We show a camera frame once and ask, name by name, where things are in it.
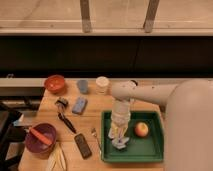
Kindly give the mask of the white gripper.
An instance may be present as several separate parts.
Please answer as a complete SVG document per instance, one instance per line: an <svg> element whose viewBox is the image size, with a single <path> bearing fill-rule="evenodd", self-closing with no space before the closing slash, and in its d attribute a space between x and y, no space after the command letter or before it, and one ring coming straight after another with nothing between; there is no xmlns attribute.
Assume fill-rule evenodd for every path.
<svg viewBox="0 0 213 171"><path fill-rule="evenodd" d="M113 113L111 115L111 128L110 128L110 138L123 138L127 129L128 123L130 121L130 114L120 115Z"/></svg>

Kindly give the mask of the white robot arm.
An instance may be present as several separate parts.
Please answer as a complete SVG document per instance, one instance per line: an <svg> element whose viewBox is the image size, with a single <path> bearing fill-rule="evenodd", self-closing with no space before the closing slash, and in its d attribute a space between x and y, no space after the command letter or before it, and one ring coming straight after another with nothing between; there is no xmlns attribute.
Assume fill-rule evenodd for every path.
<svg viewBox="0 0 213 171"><path fill-rule="evenodd" d="M111 95L120 106L130 99L166 107L164 171L213 171L213 81L138 86L115 83Z"/></svg>

